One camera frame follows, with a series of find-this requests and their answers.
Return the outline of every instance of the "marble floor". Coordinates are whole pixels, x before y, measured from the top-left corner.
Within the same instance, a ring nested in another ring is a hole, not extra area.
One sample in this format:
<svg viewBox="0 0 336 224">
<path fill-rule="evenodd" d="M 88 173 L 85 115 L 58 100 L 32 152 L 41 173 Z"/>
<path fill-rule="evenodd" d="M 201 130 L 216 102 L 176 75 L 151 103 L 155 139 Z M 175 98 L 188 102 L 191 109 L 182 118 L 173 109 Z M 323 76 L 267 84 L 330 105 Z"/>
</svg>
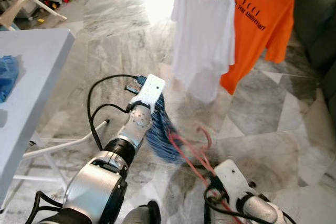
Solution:
<svg viewBox="0 0 336 224">
<path fill-rule="evenodd" d="M 74 0 L 58 9 L 64 23 L 48 16 L 34 28 L 69 28 L 75 44 L 43 115 L 42 137 L 80 138 L 89 132 L 86 96 L 96 80 L 116 73 L 153 73 L 166 80 L 166 110 L 174 125 L 196 143 L 195 125 L 206 126 L 214 140 L 209 150 L 216 165 L 232 158 L 248 180 L 297 223 L 334 223 L 336 218 L 336 134 L 320 88 L 320 76 L 310 68 L 304 49 L 293 34 L 286 60 L 265 61 L 239 83 L 234 95 L 220 89 L 204 105 L 189 96 L 170 72 L 175 24 L 170 21 L 174 0 Z M 127 79 L 97 88 L 92 104 L 117 102 L 125 107 L 132 94 L 123 91 Z M 106 109 L 96 123 L 109 118 L 103 145 L 126 116 Z M 98 151 L 94 141 L 53 154 L 64 175 L 71 177 Z M 43 158 L 22 162 L 18 174 L 53 176 Z M 127 177 L 129 184 L 117 223 L 132 208 L 156 199 L 162 223 L 203 223 L 205 187 L 185 165 L 167 164 L 144 142 Z M 43 190 L 61 201 L 61 184 L 13 181 L 11 201 L 0 223 L 24 223 Z M 36 220 L 50 215 L 40 213 Z M 216 223 L 235 223 L 216 215 Z"/>
</svg>

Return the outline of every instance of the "blue cloth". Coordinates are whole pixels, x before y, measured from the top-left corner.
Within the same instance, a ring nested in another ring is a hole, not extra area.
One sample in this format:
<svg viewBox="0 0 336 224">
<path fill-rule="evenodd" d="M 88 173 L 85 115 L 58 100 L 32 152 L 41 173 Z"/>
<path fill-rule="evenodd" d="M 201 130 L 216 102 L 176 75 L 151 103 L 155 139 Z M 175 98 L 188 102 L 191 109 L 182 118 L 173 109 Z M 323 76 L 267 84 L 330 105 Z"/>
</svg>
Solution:
<svg viewBox="0 0 336 224">
<path fill-rule="evenodd" d="M 0 103 L 6 101 L 19 74 L 17 60 L 12 56 L 0 59 Z"/>
<path fill-rule="evenodd" d="M 184 163 L 184 159 L 169 141 L 168 132 L 176 133 L 176 129 L 164 109 L 164 98 L 162 94 L 155 104 L 152 121 L 153 126 L 147 131 L 146 138 L 155 154 L 168 163 Z M 183 145 L 177 140 L 175 143 L 180 148 Z"/>
</svg>

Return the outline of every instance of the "orange t-shirt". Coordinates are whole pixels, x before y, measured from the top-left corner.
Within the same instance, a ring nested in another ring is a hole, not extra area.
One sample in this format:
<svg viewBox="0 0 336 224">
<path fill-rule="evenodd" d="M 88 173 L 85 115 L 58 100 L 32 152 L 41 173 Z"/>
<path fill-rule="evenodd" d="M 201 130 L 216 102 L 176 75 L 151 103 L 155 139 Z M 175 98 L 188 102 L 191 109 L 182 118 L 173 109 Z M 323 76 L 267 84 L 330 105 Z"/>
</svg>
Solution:
<svg viewBox="0 0 336 224">
<path fill-rule="evenodd" d="M 236 63 L 222 75 L 221 85 L 233 94 L 263 49 L 266 60 L 280 63 L 293 27 L 294 0 L 235 0 Z"/>
</svg>

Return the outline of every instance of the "white t-shirt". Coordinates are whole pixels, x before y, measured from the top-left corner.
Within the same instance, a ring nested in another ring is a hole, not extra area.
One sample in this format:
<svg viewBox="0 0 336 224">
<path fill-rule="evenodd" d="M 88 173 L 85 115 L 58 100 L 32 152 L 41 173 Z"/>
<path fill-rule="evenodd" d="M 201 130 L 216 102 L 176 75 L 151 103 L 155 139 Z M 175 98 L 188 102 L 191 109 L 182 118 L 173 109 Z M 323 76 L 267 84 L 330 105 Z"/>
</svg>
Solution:
<svg viewBox="0 0 336 224">
<path fill-rule="evenodd" d="M 175 0 L 172 72 L 190 94 L 210 103 L 235 63 L 235 1 Z"/>
</svg>

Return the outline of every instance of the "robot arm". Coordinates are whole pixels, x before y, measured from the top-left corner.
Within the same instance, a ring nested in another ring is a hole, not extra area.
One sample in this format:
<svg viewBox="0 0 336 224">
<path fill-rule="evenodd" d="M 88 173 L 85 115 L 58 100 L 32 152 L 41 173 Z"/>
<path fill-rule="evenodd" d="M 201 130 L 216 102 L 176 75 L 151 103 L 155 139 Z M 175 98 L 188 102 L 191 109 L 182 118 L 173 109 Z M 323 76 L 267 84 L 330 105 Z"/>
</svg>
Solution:
<svg viewBox="0 0 336 224">
<path fill-rule="evenodd" d="M 257 217 L 272 224 L 287 223 L 280 208 L 260 198 L 231 159 L 215 167 L 215 173 L 227 192 L 227 201 L 232 211 Z"/>
<path fill-rule="evenodd" d="M 127 189 L 125 179 L 146 132 L 165 82 L 150 74 L 129 106 L 126 124 L 72 179 L 63 209 L 40 224 L 114 223 Z"/>
<path fill-rule="evenodd" d="M 138 82 L 143 87 L 128 105 L 130 112 L 126 124 L 120 129 L 116 138 L 112 139 L 72 179 L 59 213 L 42 220 L 39 224 L 115 222 L 127 189 L 125 180 L 128 170 L 146 132 L 152 126 L 151 114 L 165 85 L 163 80 L 152 74 L 139 79 Z M 226 192 L 226 199 L 232 211 L 245 217 L 253 216 L 263 220 L 260 222 L 248 220 L 250 224 L 286 224 L 283 212 L 258 196 L 232 160 L 228 159 L 219 164 L 215 168 L 215 173 L 216 179 L 221 182 L 220 188 Z M 240 217 L 240 220 L 246 223 L 246 219 Z M 151 201 L 131 211 L 123 223 L 160 223 L 160 210 L 157 204 Z"/>
</svg>

